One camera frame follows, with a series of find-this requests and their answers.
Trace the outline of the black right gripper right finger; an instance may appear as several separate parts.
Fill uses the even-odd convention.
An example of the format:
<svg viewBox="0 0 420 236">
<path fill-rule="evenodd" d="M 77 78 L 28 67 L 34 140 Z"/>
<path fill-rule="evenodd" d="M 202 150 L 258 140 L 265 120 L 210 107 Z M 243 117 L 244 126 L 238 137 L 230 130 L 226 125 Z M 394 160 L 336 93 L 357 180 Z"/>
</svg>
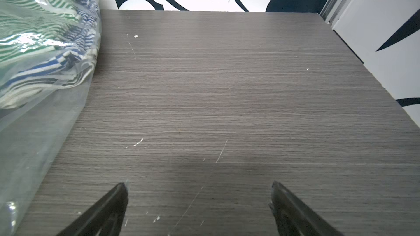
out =
<svg viewBox="0 0 420 236">
<path fill-rule="evenodd" d="M 342 235 L 278 181 L 272 183 L 269 207 L 280 236 Z"/>
</svg>

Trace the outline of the clear plastic vacuum bag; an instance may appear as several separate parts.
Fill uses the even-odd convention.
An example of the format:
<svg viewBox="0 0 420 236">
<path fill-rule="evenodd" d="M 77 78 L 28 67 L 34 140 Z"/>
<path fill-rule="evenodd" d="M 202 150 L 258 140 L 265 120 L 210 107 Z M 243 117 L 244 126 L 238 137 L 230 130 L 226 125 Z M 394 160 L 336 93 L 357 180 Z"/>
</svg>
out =
<svg viewBox="0 0 420 236">
<path fill-rule="evenodd" d="M 1 0 L 1 235 L 12 236 L 84 108 L 97 0 Z"/>
</svg>

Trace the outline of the blue white striped garment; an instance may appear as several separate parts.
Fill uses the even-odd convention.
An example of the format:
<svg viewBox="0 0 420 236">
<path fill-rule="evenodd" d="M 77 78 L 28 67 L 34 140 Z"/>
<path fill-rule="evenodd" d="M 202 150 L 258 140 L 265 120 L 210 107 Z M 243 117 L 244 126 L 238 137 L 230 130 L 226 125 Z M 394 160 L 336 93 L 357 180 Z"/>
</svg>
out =
<svg viewBox="0 0 420 236">
<path fill-rule="evenodd" d="M 69 89 L 94 71 L 100 46 L 96 0 L 76 0 L 78 23 L 65 33 L 67 47 L 25 56 L 1 66 L 1 108 L 14 109 L 47 90 Z"/>
</svg>

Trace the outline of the green white striped garment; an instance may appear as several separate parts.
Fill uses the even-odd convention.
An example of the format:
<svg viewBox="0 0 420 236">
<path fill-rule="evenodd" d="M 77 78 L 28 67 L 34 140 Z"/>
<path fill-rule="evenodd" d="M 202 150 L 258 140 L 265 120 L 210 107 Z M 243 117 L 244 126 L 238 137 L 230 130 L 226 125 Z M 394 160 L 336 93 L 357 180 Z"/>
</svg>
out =
<svg viewBox="0 0 420 236">
<path fill-rule="evenodd" d="M 1 66 L 69 44 L 65 33 L 80 20 L 76 0 L 1 0 Z"/>
</svg>

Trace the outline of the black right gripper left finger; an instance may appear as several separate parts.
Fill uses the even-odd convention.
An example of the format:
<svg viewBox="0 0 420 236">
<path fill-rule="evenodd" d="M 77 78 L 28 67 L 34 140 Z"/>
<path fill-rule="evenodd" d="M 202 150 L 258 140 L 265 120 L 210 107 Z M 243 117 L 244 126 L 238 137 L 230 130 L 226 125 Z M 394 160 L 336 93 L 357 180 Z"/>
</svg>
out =
<svg viewBox="0 0 420 236">
<path fill-rule="evenodd" d="M 59 236 L 118 236 L 128 206 L 128 189 L 118 183 L 80 217 L 64 228 Z"/>
</svg>

